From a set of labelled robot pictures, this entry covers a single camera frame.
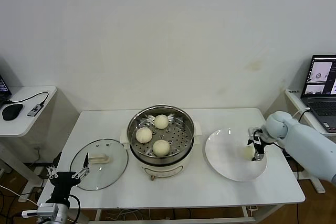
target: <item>white wall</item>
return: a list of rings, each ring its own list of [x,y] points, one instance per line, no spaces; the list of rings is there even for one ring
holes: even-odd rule
[[[335,52],[335,0],[0,0],[3,75],[78,111],[265,112],[304,60]]]

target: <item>cable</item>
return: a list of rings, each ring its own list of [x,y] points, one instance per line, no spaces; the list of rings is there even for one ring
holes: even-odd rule
[[[40,94],[47,94],[47,96],[44,98],[43,102],[40,103],[40,105],[43,105],[43,104],[45,103],[45,101],[47,100],[48,96],[49,96],[49,92],[40,92],[40,93],[38,93],[38,94],[34,94],[33,96],[28,97],[28,98],[26,98],[26,99],[23,99],[23,100],[21,100],[21,101],[13,101],[13,100],[5,101],[4,104],[11,104],[11,103],[24,102],[24,101],[27,101],[27,100],[29,100],[29,99],[31,99],[31,98],[34,98],[34,97],[36,97],[36,96],[38,96],[38,95],[40,95]]]
[[[257,132],[260,132],[260,133],[262,133],[262,131],[261,130],[256,130],[254,133],[253,133],[253,140],[254,140],[254,138],[256,137],[256,133]]]
[[[296,116],[296,114],[300,113],[300,112],[303,111],[303,110],[310,110],[310,108],[309,108],[309,107],[306,107],[306,108],[304,108],[304,109],[302,109],[302,110],[298,110],[298,111],[292,116],[292,118],[294,118],[294,116]]]
[[[280,149],[284,150],[285,148],[282,148],[280,145],[273,143],[273,145],[275,145],[276,147],[279,147]]]
[[[22,187],[19,189],[19,191],[23,190],[23,188],[25,187],[25,185],[26,185],[26,183],[24,183],[24,184],[22,185]],[[11,222],[11,219],[9,218],[9,214],[10,214],[10,209],[12,208],[12,205],[13,205],[13,203],[15,202],[15,199],[16,199],[16,197],[14,197],[14,199],[12,200],[12,202],[11,202],[9,208],[8,208],[5,224],[7,224],[7,220],[8,220],[8,219],[9,219],[9,224],[11,224],[11,223],[10,223],[10,222]]]
[[[22,198],[22,199],[26,199],[26,198],[22,197],[20,194],[17,194],[16,192],[14,192],[14,191],[8,189],[7,187],[4,187],[4,186],[2,186],[2,185],[0,185],[0,187],[2,187],[2,188],[4,188],[4,189],[6,189],[6,190],[12,192],[13,194],[16,194],[17,196],[19,196],[19,197]],[[38,206],[35,202],[33,202],[33,201],[30,200],[30,199],[26,199],[26,200],[28,200],[28,201],[30,201],[31,203],[33,203],[34,205]]]
[[[32,165],[34,165],[37,161],[39,161],[41,159],[40,149],[37,148],[36,150],[37,150],[37,153],[38,153],[38,158],[31,165],[27,165],[27,167],[31,167]]]
[[[37,191],[33,191],[31,193],[26,193],[26,194],[20,194],[21,196],[28,195],[28,194],[36,194],[38,193]],[[3,195],[4,197],[17,197],[16,195]]]
[[[301,116],[300,116],[300,119],[299,119],[299,121],[298,121],[298,122],[300,122],[300,121],[301,121],[301,119],[302,119],[303,115],[304,115],[306,112],[311,112],[311,109],[304,111],[304,112],[301,114]]]
[[[77,201],[77,203],[78,203],[77,216],[76,216],[76,218],[74,219],[74,221],[72,222],[72,224],[75,224],[75,223],[77,222],[78,218],[79,218],[79,215],[80,215],[80,200],[79,200],[79,198],[77,198],[77,196],[72,195],[72,194],[69,194],[69,197],[74,198],[74,199]]]
[[[73,221],[73,220],[70,220],[70,219],[67,219],[68,221]],[[79,222],[76,222],[76,224],[80,224]]]
[[[38,224],[43,224],[43,223],[46,223],[47,221],[50,221],[51,219],[50,218],[47,218],[47,219],[44,219],[43,221],[40,221]]]
[[[0,194],[1,194],[1,196],[2,196],[2,206],[1,206],[0,214],[2,214],[2,211],[4,210],[4,206],[5,206],[5,196],[4,196],[4,194],[2,193],[2,191],[0,191]]]

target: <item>wooden floor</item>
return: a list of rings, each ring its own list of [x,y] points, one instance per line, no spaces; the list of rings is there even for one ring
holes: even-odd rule
[[[15,171],[10,174],[4,174],[0,179],[0,184],[12,189],[15,192],[21,192],[23,186],[26,184],[26,180]],[[299,223],[300,224],[336,224],[336,187],[330,183],[322,182],[326,189],[325,194],[317,194],[312,184],[308,180],[300,181],[300,185],[304,194],[306,195],[306,201],[299,204]],[[12,193],[0,188],[0,191],[4,195],[13,195]],[[0,209],[2,208],[2,215],[7,215],[8,209],[14,197],[5,197],[4,205],[2,203],[2,197],[0,199]],[[35,195],[30,197],[31,200],[36,202]],[[20,212],[22,210],[36,209],[36,206],[30,202],[19,203],[17,198],[13,202],[10,216]],[[83,214],[88,216],[90,220],[94,220],[95,210],[83,210]],[[101,220],[111,220],[116,218],[120,210],[107,210],[103,211]],[[147,209],[135,212],[133,214],[125,215],[126,220],[149,219],[149,212]],[[188,219],[188,218],[222,218],[222,217],[240,217],[242,216],[241,208],[208,208],[208,209],[151,209],[150,216],[152,220],[155,219]],[[5,224],[6,219],[0,217],[0,224]],[[14,224],[33,224],[36,219],[22,219],[15,218]],[[297,223],[297,205],[286,205],[280,210],[269,216],[267,219],[261,222],[262,224],[296,224]]]

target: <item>white desk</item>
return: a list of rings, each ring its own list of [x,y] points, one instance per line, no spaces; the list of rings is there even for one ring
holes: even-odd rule
[[[288,99],[291,101],[291,103],[295,106],[297,110],[303,110],[304,108],[307,107],[300,98],[301,93],[302,93],[301,89],[286,89],[285,91],[286,96],[288,97]],[[336,133],[327,132],[312,113],[306,112],[302,118],[305,119],[305,121],[309,124],[309,126],[311,126],[315,130],[320,132],[322,135],[336,136]]]
[[[5,107],[9,105],[5,105],[0,110],[0,137],[20,137],[24,136],[32,127],[37,118],[43,113],[44,108],[48,105],[50,99],[56,93],[56,87],[54,86],[42,86],[42,87],[9,87],[12,92],[13,101],[20,101],[25,98],[31,97],[34,94],[38,94],[40,92],[49,92],[49,97],[44,103],[44,107],[39,111],[36,116],[27,116],[28,112],[34,108],[35,105],[40,104],[46,94],[38,95],[32,99],[22,102],[23,109],[20,111],[19,116],[12,121],[5,121],[2,118],[2,111]],[[0,142],[0,158],[4,162],[6,162],[11,168],[16,170],[22,176],[24,176],[28,183],[23,190],[23,194],[30,193],[33,187],[40,187],[42,184],[42,179],[39,178],[36,173],[40,173],[41,169],[37,167],[35,173],[32,172],[27,166],[25,166],[15,154],[12,154],[2,142]]]
[[[303,202],[305,196],[281,150],[267,148],[266,171],[253,182],[235,182],[222,177],[207,164],[203,145],[208,136],[225,126],[240,125],[242,131],[261,126],[265,120],[258,109],[195,109],[185,110],[201,125],[201,144],[193,147],[191,161],[180,174],[151,181],[138,167],[130,151],[124,174],[113,185],[99,191],[71,191],[81,201],[82,209],[111,208],[199,208],[249,205],[277,205]],[[63,149],[57,170],[69,170],[75,154],[88,143],[101,138],[119,140],[120,132],[138,111],[84,111],[81,113]],[[39,203],[50,198],[53,185],[47,183]],[[70,199],[71,207],[77,203]]]

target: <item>table leg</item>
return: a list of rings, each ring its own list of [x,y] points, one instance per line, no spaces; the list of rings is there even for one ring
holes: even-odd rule
[[[10,167],[12,167],[15,171],[20,173],[28,180],[28,183],[24,191],[22,192],[23,194],[25,193],[25,191],[27,191],[27,193],[30,193],[33,187],[40,187],[42,185],[42,179],[27,166],[25,166],[15,155],[13,155],[6,147],[4,147],[2,143],[0,143],[0,157]],[[26,202],[27,200],[19,198],[19,201]]]
[[[100,216],[101,216],[101,209],[97,209],[96,217],[94,220],[100,220]]]
[[[10,173],[13,169],[0,159],[0,178],[4,173]]]
[[[68,216],[74,220],[77,216],[77,212],[78,210],[77,209],[70,209],[68,210]],[[88,224],[89,223],[89,217],[85,216],[84,214],[80,213],[79,214],[79,218],[77,220],[77,223],[80,223],[80,224]]]
[[[279,210],[282,206],[283,204],[263,206],[260,210],[255,211],[253,217],[256,219],[257,223],[261,222],[262,220],[273,214],[275,211]]]
[[[34,169],[34,173],[36,175],[40,175],[42,170],[43,170],[43,167],[38,166]],[[35,183],[28,181],[27,185],[25,186],[25,188],[23,189],[23,191],[21,193],[21,194],[24,194],[24,195],[22,195],[22,197],[19,198],[19,202],[26,202],[27,199],[30,197],[30,193],[33,191],[33,188],[34,187],[43,187],[43,186],[45,186],[47,181],[48,181],[47,179],[44,179],[43,180],[43,185],[42,185],[42,180],[41,180],[41,183],[38,186],[36,186]]]
[[[4,170],[5,173],[10,173],[12,168],[10,168],[5,162],[0,159],[0,168]]]
[[[304,179],[309,179],[311,181],[311,183],[313,184],[316,192],[318,194],[325,194],[325,188],[323,187],[323,185],[321,184],[321,181],[316,178],[315,176],[309,174],[306,170],[303,170],[301,172],[299,172],[299,180],[304,180]]]

